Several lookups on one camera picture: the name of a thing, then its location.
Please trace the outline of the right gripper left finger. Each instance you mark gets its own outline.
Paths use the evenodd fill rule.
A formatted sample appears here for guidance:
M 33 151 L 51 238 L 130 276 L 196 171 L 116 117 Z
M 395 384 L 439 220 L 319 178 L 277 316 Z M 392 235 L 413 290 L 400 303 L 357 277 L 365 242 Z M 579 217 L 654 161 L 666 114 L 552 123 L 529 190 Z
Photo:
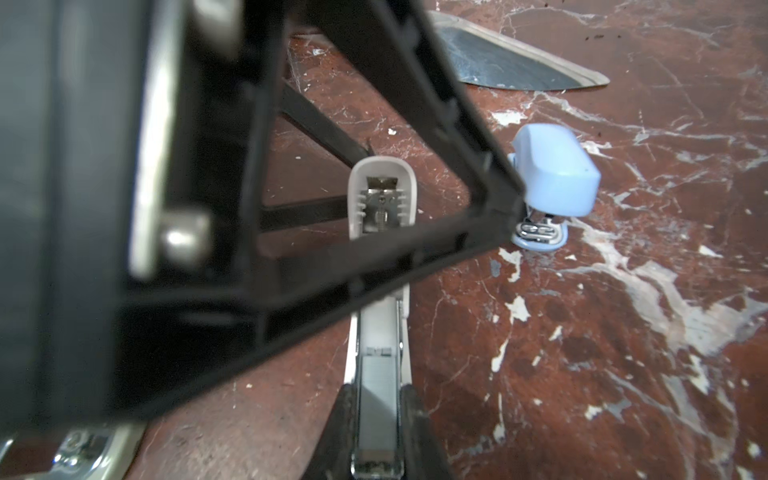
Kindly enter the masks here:
M 301 480 L 352 479 L 355 445 L 356 387 L 343 384 Z

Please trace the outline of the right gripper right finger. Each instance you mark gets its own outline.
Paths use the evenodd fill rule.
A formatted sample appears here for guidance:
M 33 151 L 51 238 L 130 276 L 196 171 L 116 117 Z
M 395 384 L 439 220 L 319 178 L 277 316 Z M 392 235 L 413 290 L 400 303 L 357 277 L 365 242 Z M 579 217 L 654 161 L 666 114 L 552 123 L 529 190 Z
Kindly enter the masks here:
M 400 389 L 400 407 L 404 479 L 455 479 L 446 451 L 413 385 L 404 385 Z

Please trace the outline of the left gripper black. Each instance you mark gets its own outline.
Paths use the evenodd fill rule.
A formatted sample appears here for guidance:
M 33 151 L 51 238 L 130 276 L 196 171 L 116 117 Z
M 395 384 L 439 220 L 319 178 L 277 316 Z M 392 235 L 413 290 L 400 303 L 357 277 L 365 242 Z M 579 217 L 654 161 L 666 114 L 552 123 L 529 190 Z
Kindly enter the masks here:
M 126 308 L 145 97 L 176 1 L 1 5 L 1 428 L 150 418 L 167 321 Z

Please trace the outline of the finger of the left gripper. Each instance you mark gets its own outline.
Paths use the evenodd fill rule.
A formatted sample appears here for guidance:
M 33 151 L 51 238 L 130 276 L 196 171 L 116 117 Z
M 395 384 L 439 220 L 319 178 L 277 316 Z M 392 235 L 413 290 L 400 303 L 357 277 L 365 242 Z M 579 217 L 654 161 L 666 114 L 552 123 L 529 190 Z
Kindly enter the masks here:
M 280 115 L 349 168 L 372 155 L 325 116 L 309 99 L 290 86 L 282 89 Z M 261 230 L 282 231 L 347 219 L 346 195 L 261 208 Z
M 290 11 L 303 12 L 466 185 L 459 214 L 416 224 L 403 160 L 370 156 L 279 83 Z M 150 418 L 411 281 L 502 243 L 525 186 L 450 71 L 418 1 L 237 2 L 224 14 L 220 82 L 251 90 L 230 183 L 170 202 L 182 70 L 196 7 L 153 6 L 121 300 L 117 416 Z M 348 193 L 264 206 L 269 136 L 283 115 L 351 169 Z

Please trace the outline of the grey staple strip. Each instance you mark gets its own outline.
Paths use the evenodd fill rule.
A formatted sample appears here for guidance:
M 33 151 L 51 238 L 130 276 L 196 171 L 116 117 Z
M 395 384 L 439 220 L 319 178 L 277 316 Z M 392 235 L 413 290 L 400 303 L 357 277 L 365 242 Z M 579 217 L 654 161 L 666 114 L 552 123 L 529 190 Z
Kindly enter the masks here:
M 392 462 L 397 447 L 397 376 L 392 356 L 364 356 L 358 432 L 360 462 Z

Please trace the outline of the small white stapler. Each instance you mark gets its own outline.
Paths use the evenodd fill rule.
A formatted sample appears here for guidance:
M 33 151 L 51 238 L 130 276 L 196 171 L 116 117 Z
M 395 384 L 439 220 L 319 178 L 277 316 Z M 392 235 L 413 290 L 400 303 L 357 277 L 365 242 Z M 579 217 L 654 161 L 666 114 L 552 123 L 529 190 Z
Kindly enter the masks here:
M 355 165 L 347 190 L 349 237 L 352 240 L 411 226 L 415 222 L 415 174 L 405 161 L 372 156 Z M 411 379 L 407 325 L 410 287 L 404 286 L 351 316 L 344 381 L 356 387 L 354 479 L 401 479 L 405 464 L 401 447 L 400 389 Z M 397 447 L 392 462 L 360 462 L 358 432 L 364 356 L 392 356 L 397 376 Z

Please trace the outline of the black white stapler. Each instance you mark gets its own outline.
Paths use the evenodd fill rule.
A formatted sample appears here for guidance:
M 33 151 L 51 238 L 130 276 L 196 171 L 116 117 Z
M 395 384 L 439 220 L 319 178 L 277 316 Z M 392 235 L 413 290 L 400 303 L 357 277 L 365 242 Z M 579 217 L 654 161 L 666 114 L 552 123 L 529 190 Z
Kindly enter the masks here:
M 77 425 L 1 436 L 3 479 L 123 479 L 145 422 Z

